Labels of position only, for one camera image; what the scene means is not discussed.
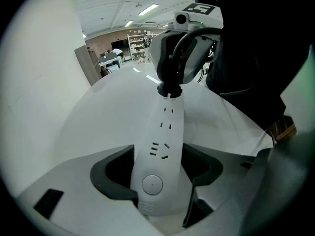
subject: electrical outlet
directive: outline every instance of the electrical outlet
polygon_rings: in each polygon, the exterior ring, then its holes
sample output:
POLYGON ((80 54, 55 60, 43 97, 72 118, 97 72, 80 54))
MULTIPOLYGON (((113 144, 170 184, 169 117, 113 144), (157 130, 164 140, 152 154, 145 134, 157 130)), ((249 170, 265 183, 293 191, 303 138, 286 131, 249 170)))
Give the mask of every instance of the electrical outlet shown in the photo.
POLYGON ((183 135, 183 95, 175 99, 159 95, 131 174, 130 187, 137 191, 139 204, 155 207, 153 210, 141 209, 144 215, 160 216, 172 208, 176 194, 174 186, 181 166, 183 135), (161 186, 156 194, 143 189, 156 185, 161 186))

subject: ceiling light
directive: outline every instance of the ceiling light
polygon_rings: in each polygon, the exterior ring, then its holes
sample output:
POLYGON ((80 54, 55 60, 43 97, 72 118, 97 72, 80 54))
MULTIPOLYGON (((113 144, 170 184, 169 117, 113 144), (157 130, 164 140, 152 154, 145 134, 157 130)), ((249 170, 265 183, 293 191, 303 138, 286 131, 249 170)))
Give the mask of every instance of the ceiling light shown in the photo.
POLYGON ((156 7, 158 7, 158 4, 152 4, 149 8, 146 8, 144 11, 142 11, 142 12, 139 14, 139 16, 142 16, 142 15, 146 14, 147 12, 149 12, 150 10, 152 10, 152 9, 154 9, 154 8, 156 8, 156 7))
POLYGON ((130 20, 130 21, 125 25, 125 27, 129 26, 132 22, 133 22, 133 20, 130 20))

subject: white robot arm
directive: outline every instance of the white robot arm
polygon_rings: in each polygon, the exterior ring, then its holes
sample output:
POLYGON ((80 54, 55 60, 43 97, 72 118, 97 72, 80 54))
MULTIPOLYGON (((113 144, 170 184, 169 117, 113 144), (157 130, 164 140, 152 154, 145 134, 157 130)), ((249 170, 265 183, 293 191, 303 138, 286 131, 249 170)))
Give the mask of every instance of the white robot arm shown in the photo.
POLYGON ((184 134, 180 84, 192 81, 208 60, 213 45, 218 48, 221 28, 218 7, 192 3, 176 12, 174 23, 152 39, 150 56, 162 83, 130 185, 138 193, 138 208, 144 215, 161 216, 172 209, 184 134))

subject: ceiling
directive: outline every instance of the ceiling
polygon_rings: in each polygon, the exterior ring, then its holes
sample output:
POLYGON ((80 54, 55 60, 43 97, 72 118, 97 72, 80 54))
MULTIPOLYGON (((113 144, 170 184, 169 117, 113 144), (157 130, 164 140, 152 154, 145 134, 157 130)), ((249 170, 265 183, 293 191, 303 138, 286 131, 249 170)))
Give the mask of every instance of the ceiling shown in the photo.
POLYGON ((104 33, 125 29, 129 20, 134 20, 129 26, 149 27, 165 25, 173 20, 176 7, 195 0, 76 0, 77 9, 81 21, 81 27, 88 38, 104 33), (158 4, 157 8, 149 11, 143 16, 140 12, 152 4, 158 4))

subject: shelving unit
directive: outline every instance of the shelving unit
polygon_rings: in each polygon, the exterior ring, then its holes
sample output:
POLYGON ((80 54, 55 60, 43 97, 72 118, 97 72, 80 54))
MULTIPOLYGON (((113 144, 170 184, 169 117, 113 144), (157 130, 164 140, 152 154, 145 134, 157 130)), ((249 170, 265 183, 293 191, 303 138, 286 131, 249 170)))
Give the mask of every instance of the shelving unit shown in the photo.
MULTIPOLYGON (((158 35, 158 34, 153 34, 153 33, 148 34, 148 36, 151 36, 151 38, 153 38, 156 35, 158 35)), ((142 44, 141 45, 136 45, 136 46, 131 46, 131 43, 142 42, 142 37, 143 37, 143 34, 142 35, 132 35, 132 36, 129 36, 129 34, 128 34, 130 57, 131 57, 132 60, 133 60, 132 54, 134 54, 134 53, 143 53, 144 52, 144 51, 132 52, 132 50, 131 50, 132 48, 140 48, 140 47, 142 47, 142 44)))

